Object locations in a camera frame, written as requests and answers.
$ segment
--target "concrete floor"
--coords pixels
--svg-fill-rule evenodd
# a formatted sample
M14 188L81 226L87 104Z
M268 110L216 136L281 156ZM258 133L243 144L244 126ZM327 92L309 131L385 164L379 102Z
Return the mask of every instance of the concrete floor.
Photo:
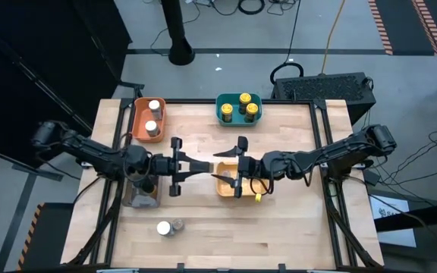
M222 12L232 11L236 5L236 1L215 2ZM303 0L293 47L324 49L340 2ZM154 1L146 5L140 0L116 0L116 4L134 41L129 49L148 49L156 34L165 27L159 3ZM183 4L182 9L184 20L196 16L194 6ZM200 12L197 21L186 25L187 38L195 48L286 49L295 8L286 11L282 17L265 12L256 16L238 12L225 18L204 6L200 6ZM168 34L163 33L155 48L167 49L169 46ZM382 49L366 1L347 0L331 48ZM219 93L251 92L268 98L272 91L269 74L285 58L284 54L199 54L192 64L177 67L159 55L128 55L121 79L146 84L145 96L215 98ZM291 58L303 65L305 75L317 75L321 71L322 55L292 55ZM437 57L330 55L325 69L327 74L359 71L375 81L377 104L372 108L370 123L387 125L398 143L396 152L385 165L388 171L394 171L404 158L429 142L427 136L430 132L437 130ZM277 75L295 76L297 72L288 69ZM130 96L130 90L121 87L114 95L115 98ZM361 126L362 120L354 129ZM52 163L80 176L80 167L69 155L61 155ZM437 171L437 148L415 161L398 178L404 180L434 171ZM25 173L12 170L11 163L0 159L0 248L26 179ZM36 205L40 202L71 202L77 193L77 184L69 177L61 182L37 179L5 270L16 269ZM420 196L437 199L437 176L408 183L405 187ZM436 265L398 257L387 256L385 261L388 266L404 270L437 271Z

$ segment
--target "wooden tabletop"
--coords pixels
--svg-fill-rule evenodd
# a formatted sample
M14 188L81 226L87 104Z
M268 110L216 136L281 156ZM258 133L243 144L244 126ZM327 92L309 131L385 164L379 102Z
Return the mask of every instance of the wooden tabletop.
M119 103L112 99L100 102L93 140L112 144ZM327 101L327 107L333 139L348 137L352 128L345 102ZM319 111L317 115L325 144ZM124 117L124 129L128 117L129 111ZM306 105L264 105L263 117L255 127L221 127L215 117L215 105L167 105L164 140L156 144L133 140L133 144L143 145L153 153L171 155L173 136L183 140L182 151L191 158L216 163L224 158L212 154L231 149L238 136L248 138L247 154L254 158L272 150L315 149ZM359 171L353 171L352 176L362 178ZM80 190L95 177L95 171L84 171ZM215 178L209 174L188 178L181 184L179 197L168 195L170 177L162 181L159 208L121 207L112 267L176 268L177 263L184 262L186 268L274 269L278 263L285 263L288 269L335 268L317 168L310 187L302 180L283 179L275 183L274 193L264 196L261 203L250 197L219 196ZM62 262L72 259L96 228L103 185L103 182L95 185L75 205ZM365 185L347 180L343 189L351 230L370 255L383 264ZM184 230L173 237L158 235L156 225L160 221L176 218L184 221ZM343 263L348 265L344 236L337 230ZM100 262L107 239L106 231L99 251Z

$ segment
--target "pole base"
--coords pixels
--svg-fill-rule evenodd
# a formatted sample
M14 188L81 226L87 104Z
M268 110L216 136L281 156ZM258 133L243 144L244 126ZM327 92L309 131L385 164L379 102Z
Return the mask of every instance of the pole base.
M179 42L173 42L168 59L175 65L187 65L195 59L195 51L187 39L183 38Z

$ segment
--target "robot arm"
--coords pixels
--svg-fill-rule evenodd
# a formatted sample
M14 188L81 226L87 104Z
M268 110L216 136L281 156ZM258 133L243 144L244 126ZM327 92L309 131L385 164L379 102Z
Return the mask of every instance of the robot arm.
M267 152L260 159L245 156L247 138L239 136L238 145L232 150L215 154L215 156L239 157L237 179L213 174L234 188L234 196L242 195L243 178L281 180L287 177L292 180L304 179L309 186L306 174L317 165L328 165L329 177L340 178L349 174L351 168L369 156L387 156L397 147L386 126L373 125L362 129L348 138L315 149L311 152Z
M185 181L187 177L213 171L212 163L189 158L181 152L182 140L177 137L171 138L172 157L163 154L152 155L138 145L115 150L79 135L76 131L68 129L66 124L47 121L35 133L32 144L41 152L61 149L62 152L92 164L99 176L109 180L128 178L134 182L135 187L143 187L146 183L150 183L146 179L147 175L172 176L170 196L181 195L181 186L178 183ZM180 162L189 162L190 170L180 172ZM129 175L135 173L144 175L144 178L132 180Z

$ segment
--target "yellow tray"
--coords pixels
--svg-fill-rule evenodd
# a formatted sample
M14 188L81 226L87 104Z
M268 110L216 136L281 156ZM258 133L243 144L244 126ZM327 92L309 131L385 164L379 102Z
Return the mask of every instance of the yellow tray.
M231 177L236 178L237 177L237 163L227 163L227 162L220 162L217 165L217 174L223 175L222 173L224 171L228 171L231 175ZM217 186L217 193L220 196L223 197L233 197L234 196L234 189L231 188L231 185L225 183L224 181L220 179L216 179L216 186ZM269 187L269 180L262 179L266 187ZM257 181L257 179L254 179L252 182L252 187L256 191L256 193L266 193L266 190L262 186L262 184ZM243 178L242 179L242 196L255 196L255 194L250 189L250 180Z

